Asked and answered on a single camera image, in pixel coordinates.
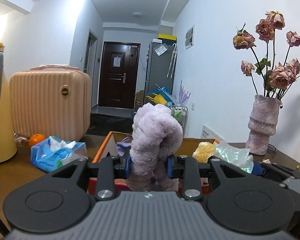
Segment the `orange fruit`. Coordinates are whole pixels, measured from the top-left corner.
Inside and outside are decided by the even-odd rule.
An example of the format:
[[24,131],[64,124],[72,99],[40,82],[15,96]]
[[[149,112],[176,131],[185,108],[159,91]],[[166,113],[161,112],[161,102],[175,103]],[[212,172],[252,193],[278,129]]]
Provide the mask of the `orange fruit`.
[[46,136],[40,133],[33,134],[29,140],[28,140],[28,146],[29,148],[33,147],[34,145],[44,141],[46,139]]

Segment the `purple coral decoration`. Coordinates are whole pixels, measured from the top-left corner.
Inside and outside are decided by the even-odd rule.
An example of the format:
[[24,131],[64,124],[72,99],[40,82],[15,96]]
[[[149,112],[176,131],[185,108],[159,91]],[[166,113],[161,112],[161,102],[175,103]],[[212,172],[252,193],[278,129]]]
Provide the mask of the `purple coral decoration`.
[[190,96],[191,96],[191,92],[185,90],[183,86],[183,81],[181,81],[179,94],[178,94],[178,105],[183,107],[186,106]]

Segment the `blue yellow bags pile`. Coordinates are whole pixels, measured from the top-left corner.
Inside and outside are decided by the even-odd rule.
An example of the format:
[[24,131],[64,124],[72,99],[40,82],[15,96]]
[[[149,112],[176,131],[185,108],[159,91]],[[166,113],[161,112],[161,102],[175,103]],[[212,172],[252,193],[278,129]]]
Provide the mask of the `blue yellow bags pile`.
[[154,91],[147,93],[145,97],[155,105],[161,104],[171,107],[177,104],[175,98],[171,96],[170,91],[166,87],[158,87]]

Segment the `dried pink roses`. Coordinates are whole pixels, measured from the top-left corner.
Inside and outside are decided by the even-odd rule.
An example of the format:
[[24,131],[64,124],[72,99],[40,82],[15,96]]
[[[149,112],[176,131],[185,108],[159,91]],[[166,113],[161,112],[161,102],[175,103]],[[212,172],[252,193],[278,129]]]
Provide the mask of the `dried pink roses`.
[[264,57],[258,57],[255,51],[256,38],[245,27],[237,29],[232,38],[236,50],[250,50],[255,63],[242,61],[240,68],[243,75],[250,77],[255,92],[258,92],[254,75],[262,77],[263,91],[261,95],[267,98],[282,100],[297,80],[300,79],[300,59],[289,58],[292,48],[300,46],[300,35],[296,31],[286,33],[287,52],[283,62],[276,56],[276,36],[286,26],[284,15],[278,11],[266,11],[265,18],[259,20],[255,27],[258,39],[266,44]]

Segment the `textured pink vase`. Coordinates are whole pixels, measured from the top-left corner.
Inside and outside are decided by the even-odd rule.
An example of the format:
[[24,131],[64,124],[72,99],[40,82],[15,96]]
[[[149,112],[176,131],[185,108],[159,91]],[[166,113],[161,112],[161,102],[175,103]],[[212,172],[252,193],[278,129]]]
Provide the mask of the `textured pink vase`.
[[248,128],[249,137],[245,147],[251,154],[265,155],[269,139],[276,133],[281,101],[262,95],[255,95]]

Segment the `yellow box on refrigerator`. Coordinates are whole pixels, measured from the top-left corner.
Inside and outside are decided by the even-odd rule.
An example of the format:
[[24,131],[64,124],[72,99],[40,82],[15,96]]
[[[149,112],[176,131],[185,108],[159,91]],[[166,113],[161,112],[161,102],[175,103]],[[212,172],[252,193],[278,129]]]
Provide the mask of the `yellow box on refrigerator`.
[[172,46],[175,43],[177,43],[177,37],[173,35],[158,34],[158,39],[161,40],[162,43],[165,43],[169,46]]

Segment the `grey refrigerator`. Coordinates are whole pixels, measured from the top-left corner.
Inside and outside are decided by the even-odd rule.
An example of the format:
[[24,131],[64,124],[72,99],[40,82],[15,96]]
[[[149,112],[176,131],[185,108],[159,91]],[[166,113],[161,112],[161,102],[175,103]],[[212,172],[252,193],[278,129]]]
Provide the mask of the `grey refrigerator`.
[[171,74],[174,69],[171,59],[173,52],[174,46],[172,45],[158,42],[149,44],[143,103],[150,102],[146,96],[152,95],[162,87],[172,94],[174,74]]

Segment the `dark brown door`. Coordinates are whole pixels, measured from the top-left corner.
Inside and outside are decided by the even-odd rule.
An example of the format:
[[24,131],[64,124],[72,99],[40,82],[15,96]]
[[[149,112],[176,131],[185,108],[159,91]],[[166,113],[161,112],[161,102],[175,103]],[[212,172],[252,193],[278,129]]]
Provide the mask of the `dark brown door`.
[[140,47],[139,43],[104,42],[98,106],[134,108]]

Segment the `blue tissue pack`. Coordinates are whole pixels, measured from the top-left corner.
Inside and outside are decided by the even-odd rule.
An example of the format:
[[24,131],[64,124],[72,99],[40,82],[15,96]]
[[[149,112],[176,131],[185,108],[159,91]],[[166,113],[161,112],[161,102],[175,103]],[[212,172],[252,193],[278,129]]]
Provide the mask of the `blue tissue pack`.
[[76,159],[88,160],[85,142],[50,136],[31,147],[31,164],[44,172],[52,172]]

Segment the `purple knitted cloth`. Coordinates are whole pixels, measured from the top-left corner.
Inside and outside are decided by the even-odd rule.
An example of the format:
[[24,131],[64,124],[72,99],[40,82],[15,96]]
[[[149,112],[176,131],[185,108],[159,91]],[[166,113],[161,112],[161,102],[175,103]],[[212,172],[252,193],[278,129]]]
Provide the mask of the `purple knitted cloth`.
[[130,148],[132,142],[132,136],[127,136],[121,141],[116,143],[117,155],[122,157],[124,156],[127,149]]

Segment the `yellow white plush toy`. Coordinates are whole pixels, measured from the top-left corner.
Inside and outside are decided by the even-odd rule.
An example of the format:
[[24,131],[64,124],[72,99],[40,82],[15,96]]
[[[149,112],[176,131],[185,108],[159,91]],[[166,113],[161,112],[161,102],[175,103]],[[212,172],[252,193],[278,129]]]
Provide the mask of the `yellow white plush toy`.
[[207,163],[208,159],[213,155],[216,147],[210,142],[200,142],[192,157],[199,163]]

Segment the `pink ribbed suitcase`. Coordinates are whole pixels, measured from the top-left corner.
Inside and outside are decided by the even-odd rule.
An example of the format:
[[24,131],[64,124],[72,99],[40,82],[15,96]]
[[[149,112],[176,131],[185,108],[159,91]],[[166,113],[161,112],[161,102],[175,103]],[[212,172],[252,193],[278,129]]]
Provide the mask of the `pink ribbed suitcase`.
[[77,67],[41,65],[9,81],[13,129],[79,141],[90,126],[92,80]]

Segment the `fluffy lilac sock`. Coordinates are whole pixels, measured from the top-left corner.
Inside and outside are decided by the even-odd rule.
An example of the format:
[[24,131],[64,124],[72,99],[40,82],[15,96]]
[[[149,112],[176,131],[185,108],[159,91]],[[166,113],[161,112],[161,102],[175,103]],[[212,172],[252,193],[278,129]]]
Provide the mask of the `fluffy lilac sock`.
[[131,172],[126,179],[132,191],[177,191],[178,179],[167,175],[166,161],[183,141],[183,129],[171,109],[147,103],[133,119]]

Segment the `iridescent plastic bag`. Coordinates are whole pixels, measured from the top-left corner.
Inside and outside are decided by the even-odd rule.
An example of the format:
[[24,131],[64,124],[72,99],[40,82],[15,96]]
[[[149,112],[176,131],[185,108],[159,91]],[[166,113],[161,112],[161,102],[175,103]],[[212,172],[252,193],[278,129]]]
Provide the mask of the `iridescent plastic bag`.
[[216,146],[213,155],[223,161],[239,167],[249,174],[253,171],[253,156],[250,155],[248,148],[236,148],[225,141],[221,141]]

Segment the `red orange cardboard box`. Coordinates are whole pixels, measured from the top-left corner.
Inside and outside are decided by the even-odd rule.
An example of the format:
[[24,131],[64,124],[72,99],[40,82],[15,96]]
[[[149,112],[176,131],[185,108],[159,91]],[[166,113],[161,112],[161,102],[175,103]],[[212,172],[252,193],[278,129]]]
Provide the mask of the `red orange cardboard box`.
[[[108,153],[111,156],[117,155],[116,143],[121,142],[123,139],[128,137],[127,133],[112,132],[110,131],[104,141],[101,144],[101,147],[97,151],[93,163],[98,163],[102,158],[106,157]],[[195,138],[184,138],[181,146],[175,153],[176,156],[187,155],[192,156],[193,152],[197,149],[200,142],[209,142],[218,146],[220,143],[217,139],[195,139]],[[130,189],[125,184],[123,179],[115,179],[115,195],[118,195],[121,191],[129,191]]]

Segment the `white card against wall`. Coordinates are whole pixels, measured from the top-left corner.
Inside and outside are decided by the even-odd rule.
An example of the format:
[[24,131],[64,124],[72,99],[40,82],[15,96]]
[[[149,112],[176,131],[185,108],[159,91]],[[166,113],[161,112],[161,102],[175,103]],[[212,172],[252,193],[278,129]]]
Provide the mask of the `white card against wall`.
[[220,135],[218,135],[216,132],[214,132],[212,129],[210,129],[206,125],[203,125],[203,129],[201,132],[201,138],[202,139],[215,139],[215,140],[219,140],[219,141],[224,140]]

